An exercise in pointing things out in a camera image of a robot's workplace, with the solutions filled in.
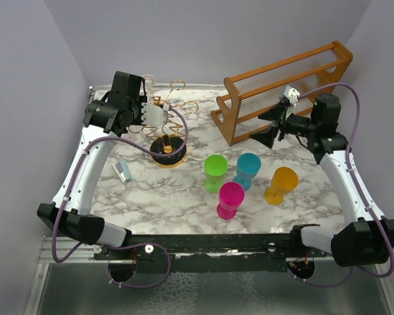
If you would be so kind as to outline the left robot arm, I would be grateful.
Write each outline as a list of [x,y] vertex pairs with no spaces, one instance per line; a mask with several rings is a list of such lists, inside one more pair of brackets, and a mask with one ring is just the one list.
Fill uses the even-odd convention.
[[87,105],[68,174],[52,202],[40,204],[37,210],[37,216],[54,237],[62,234],[80,243],[106,245],[118,259],[130,255],[130,231],[92,215],[91,208],[100,174],[116,142],[127,143],[153,157],[165,156],[122,137],[131,125],[159,127],[167,123],[173,108],[169,104],[150,104],[148,99],[143,77],[117,71],[103,98]]

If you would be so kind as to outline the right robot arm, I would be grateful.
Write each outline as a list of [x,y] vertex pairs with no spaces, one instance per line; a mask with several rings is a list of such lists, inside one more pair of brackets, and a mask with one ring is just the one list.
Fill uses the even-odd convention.
[[366,266],[390,263],[394,267],[394,219],[387,219],[364,185],[351,146],[337,131],[341,110],[339,98],[330,93],[316,96],[311,115],[291,113],[292,95],[260,114],[271,125],[251,138],[268,148],[285,135],[303,137],[307,149],[331,182],[343,210],[345,227],[335,232],[306,224],[288,241],[290,252],[302,257],[312,248],[333,256],[339,266]]

